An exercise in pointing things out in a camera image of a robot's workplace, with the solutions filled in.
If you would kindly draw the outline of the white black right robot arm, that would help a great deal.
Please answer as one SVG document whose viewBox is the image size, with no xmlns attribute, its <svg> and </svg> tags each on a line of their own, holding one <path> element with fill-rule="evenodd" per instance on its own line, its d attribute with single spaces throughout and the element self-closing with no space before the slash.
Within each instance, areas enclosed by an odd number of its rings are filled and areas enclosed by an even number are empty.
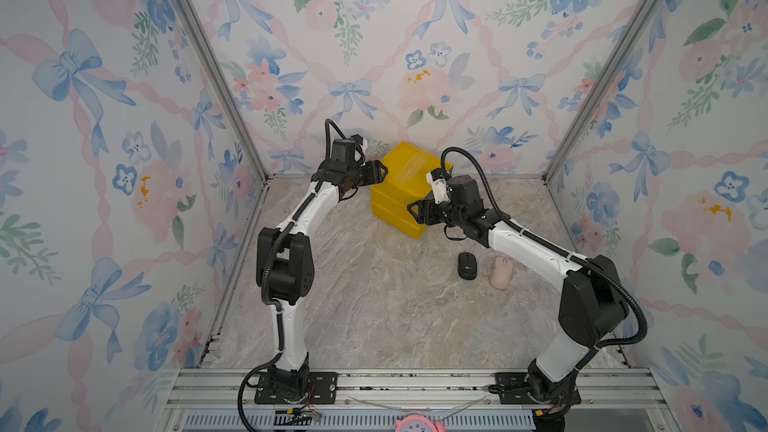
<svg viewBox="0 0 768 432">
<path fill-rule="evenodd" d="M 486 208 L 482 200 L 467 204 L 428 197 L 407 210 L 421 225 L 460 228 L 465 237 L 514 259 L 560 293 L 555 338 L 528 366 L 522 391 L 538 403 L 570 395 L 580 370 L 610 344 L 610 333 L 629 315 L 611 261 L 562 249 L 507 214 Z"/>
</svg>

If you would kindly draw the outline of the black computer mouse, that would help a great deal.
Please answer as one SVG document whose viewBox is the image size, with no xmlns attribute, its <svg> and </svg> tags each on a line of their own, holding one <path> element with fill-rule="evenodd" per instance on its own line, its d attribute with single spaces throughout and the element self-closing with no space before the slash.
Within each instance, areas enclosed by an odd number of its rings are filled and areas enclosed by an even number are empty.
<svg viewBox="0 0 768 432">
<path fill-rule="evenodd" d="M 457 273 L 460 278 L 472 281 L 478 275 L 478 263 L 474 254 L 470 252 L 461 252 L 458 256 Z"/>
</svg>

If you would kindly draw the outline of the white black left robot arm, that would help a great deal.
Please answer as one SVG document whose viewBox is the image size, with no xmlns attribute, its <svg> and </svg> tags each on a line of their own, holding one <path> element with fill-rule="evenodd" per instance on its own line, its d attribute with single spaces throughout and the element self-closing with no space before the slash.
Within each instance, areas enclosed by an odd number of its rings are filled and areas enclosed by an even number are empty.
<svg viewBox="0 0 768 432">
<path fill-rule="evenodd" d="M 304 298 L 315 278 L 311 238 L 349 191 L 382 183 L 388 169 L 367 161 L 345 171 L 324 165 L 299 204 L 277 226 L 257 237 L 257 285 L 272 319 L 274 357 L 261 368 L 256 401 L 296 403 L 310 394 L 309 352 L 304 341 Z"/>
</svg>

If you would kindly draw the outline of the aluminium corner frame post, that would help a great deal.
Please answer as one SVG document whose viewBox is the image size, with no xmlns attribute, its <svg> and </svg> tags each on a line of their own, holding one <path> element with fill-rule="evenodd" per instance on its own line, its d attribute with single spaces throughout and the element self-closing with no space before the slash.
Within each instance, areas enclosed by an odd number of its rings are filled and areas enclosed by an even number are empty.
<svg viewBox="0 0 768 432">
<path fill-rule="evenodd" d="M 234 97 L 225 83 L 223 71 L 206 35 L 203 23 L 195 10 L 193 1 L 171 0 L 171 3 L 177 9 L 180 21 L 189 35 L 191 45 L 201 61 L 202 68 L 209 77 L 212 88 L 222 103 L 225 115 L 232 123 L 235 135 L 243 147 L 245 157 L 254 169 L 257 182 L 264 186 L 268 181 L 265 168 L 260 160 L 253 138 L 249 133 L 246 121 L 242 117 L 235 104 Z"/>
<path fill-rule="evenodd" d="M 593 91 L 587 95 L 581 110 L 576 113 L 574 121 L 565 133 L 563 141 L 557 147 L 550 165 L 542 175 L 542 180 L 547 186 L 553 182 L 555 176 L 564 168 L 567 156 L 576 144 L 582 130 L 591 120 L 592 114 L 607 94 L 609 87 L 621 71 L 625 61 L 633 52 L 640 35 L 652 22 L 653 16 L 660 7 L 661 2 L 662 0 L 640 0 L 633 10 L 624 33 L 615 43 L 615 47 L 607 57 L 603 69 L 598 75 Z"/>
</svg>

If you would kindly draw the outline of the pink computer mouse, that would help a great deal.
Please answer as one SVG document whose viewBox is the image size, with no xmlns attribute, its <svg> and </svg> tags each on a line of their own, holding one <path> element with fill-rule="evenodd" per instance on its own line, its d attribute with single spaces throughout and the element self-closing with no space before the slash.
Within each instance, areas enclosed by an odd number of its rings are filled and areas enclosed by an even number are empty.
<svg viewBox="0 0 768 432">
<path fill-rule="evenodd" d="M 507 257 L 497 256 L 492 264 L 489 283 L 497 290 L 507 290 L 515 275 L 515 262 Z"/>
</svg>

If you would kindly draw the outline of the aluminium corner frame post right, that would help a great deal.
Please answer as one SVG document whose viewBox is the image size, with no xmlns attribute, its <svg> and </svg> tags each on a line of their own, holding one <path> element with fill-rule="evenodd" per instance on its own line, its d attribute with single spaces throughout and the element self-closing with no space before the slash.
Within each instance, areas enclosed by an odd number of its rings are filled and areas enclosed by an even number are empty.
<svg viewBox="0 0 768 432">
<path fill-rule="evenodd" d="M 607 94 L 609 87 L 621 71 L 625 61 L 633 52 L 640 35 L 652 22 L 653 16 L 660 7 L 661 2 L 662 0 L 640 0 L 633 10 L 624 33 L 615 43 L 615 47 L 607 57 L 603 69 L 598 75 L 593 91 L 587 95 L 581 110 L 576 113 L 574 121 L 565 133 L 563 141 L 557 147 L 550 165 L 542 175 L 542 180 L 547 186 L 553 182 L 555 176 L 564 168 L 567 156 L 576 144 L 582 130 L 591 120 L 592 114 Z"/>
</svg>

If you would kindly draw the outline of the aluminium corner frame post left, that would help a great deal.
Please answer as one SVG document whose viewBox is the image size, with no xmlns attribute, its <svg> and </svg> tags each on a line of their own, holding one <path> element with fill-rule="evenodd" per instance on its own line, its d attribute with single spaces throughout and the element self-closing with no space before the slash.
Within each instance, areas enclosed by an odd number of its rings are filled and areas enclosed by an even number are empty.
<svg viewBox="0 0 768 432">
<path fill-rule="evenodd" d="M 209 77 L 212 88 L 222 103 L 225 115 L 232 123 L 235 135 L 243 147 L 245 157 L 254 169 L 257 182 L 264 186 L 268 181 L 265 168 L 260 160 L 253 138 L 249 133 L 246 121 L 242 117 L 235 104 L 234 97 L 225 83 L 223 71 L 206 35 L 203 23 L 195 10 L 193 1 L 171 0 L 171 3 L 177 9 L 180 21 L 189 35 L 191 45 L 201 61 L 202 68 Z"/>
</svg>

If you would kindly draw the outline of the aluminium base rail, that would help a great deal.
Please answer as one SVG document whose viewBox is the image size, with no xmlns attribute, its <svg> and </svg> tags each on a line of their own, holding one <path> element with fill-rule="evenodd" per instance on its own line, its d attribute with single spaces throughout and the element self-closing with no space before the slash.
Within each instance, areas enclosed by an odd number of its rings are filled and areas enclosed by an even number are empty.
<svg viewBox="0 0 768 432">
<path fill-rule="evenodd" d="M 287 405 L 237 395 L 239 369 L 183 371 L 157 431 L 395 431 L 409 421 L 449 431 L 551 431 L 541 404 L 520 392 L 518 370 L 342 369 L 296 413 Z M 678 431 L 680 425 L 647 369 L 585 369 L 567 431 Z"/>
</svg>

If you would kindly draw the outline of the pink round clock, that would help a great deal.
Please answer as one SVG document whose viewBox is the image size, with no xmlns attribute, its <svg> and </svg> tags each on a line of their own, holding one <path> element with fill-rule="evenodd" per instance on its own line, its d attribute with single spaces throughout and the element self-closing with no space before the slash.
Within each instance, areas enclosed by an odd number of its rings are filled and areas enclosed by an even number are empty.
<svg viewBox="0 0 768 432">
<path fill-rule="evenodd" d="M 409 415 L 396 420 L 396 432 L 445 432 L 446 427 L 422 415 Z"/>
</svg>

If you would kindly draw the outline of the yellow plastic drawer cabinet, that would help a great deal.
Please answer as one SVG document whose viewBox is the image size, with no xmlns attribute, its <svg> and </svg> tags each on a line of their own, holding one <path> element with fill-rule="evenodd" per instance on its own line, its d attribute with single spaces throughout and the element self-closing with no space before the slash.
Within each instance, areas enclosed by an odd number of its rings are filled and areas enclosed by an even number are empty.
<svg viewBox="0 0 768 432">
<path fill-rule="evenodd" d="M 427 174 L 440 166 L 440 159 L 407 142 L 399 143 L 382 160 L 388 173 L 385 180 L 371 187 L 373 214 L 413 239 L 426 231 L 407 210 L 431 191 Z"/>
</svg>

